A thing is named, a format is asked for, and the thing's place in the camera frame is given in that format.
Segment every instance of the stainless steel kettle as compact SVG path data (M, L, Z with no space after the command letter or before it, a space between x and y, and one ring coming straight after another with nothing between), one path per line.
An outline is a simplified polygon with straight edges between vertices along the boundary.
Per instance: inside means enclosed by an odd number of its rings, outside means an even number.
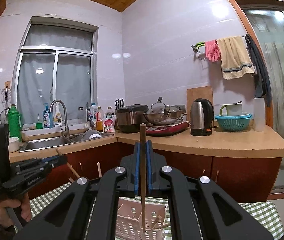
M191 106L191 135L212 134L214 111L212 103L203 98L196 99Z

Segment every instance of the blue plastic basket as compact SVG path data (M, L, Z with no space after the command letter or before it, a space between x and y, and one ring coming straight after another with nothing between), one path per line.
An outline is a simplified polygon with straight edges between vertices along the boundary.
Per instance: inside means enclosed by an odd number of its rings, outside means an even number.
M217 115L215 119L217 120L220 127L226 131L230 132L239 132L243 131L248 127L252 114L246 115L236 115L236 116L227 116L227 115Z

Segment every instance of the sink basin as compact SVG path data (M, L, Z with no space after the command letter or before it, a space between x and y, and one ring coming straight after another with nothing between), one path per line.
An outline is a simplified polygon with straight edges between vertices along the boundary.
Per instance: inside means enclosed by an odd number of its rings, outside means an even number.
M114 136L111 133L103 132L101 134L102 134L102 137L100 138ZM54 137L54 138L48 138L48 139L33 140L33 141L29 141L28 143L25 143L25 145L20 149L19 152L29 152L29 151L35 151L35 150L48 149L48 148L57 147L61 145L69 145L73 143L78 143L78 142L81 142L81 138L82 138L82 133L71 135L70 138L60 136L60 137ZM87 141L97 140L100 138L93 138Z

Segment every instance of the white and red package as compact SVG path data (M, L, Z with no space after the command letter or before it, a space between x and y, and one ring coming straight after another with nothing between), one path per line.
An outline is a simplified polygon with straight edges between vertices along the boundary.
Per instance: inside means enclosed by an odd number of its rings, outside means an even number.
M104 132L115 132L115 115L105 114L103 119L103 131Z

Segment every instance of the wooden countertop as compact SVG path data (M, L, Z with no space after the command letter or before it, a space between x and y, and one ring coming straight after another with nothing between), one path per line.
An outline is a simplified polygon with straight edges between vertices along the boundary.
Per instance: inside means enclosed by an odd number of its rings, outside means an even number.
M102 145L122 142L135 144L139 141L139 133L119 133L112 137L98 140L79 142L71 145L59 146L63 154L87 150ZM269 126L263 132L255 132L252 127L242 132L223 132L220 128L213 130L209 136L192 136L189 129L168 137L150 137L153 148L186 154L233 157L233 158L275 158L284 157L284 139ZM43 158L56 155L55 148L10 153L10 162Z

